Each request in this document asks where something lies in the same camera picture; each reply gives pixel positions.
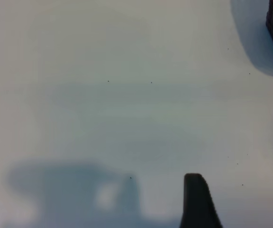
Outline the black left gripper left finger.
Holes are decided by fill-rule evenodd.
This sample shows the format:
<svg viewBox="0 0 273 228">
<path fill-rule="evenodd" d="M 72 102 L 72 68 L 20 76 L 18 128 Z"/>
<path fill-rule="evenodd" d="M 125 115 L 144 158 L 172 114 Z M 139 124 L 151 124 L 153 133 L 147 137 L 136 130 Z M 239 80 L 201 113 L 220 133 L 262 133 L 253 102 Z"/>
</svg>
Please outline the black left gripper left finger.
<svg viewBox="0 0 273 228">
<path fill-rule="evenodd" d="M 181 228 L 221 228 L 208 184 L 199 173 L 184 176 Z"/>
</svg>

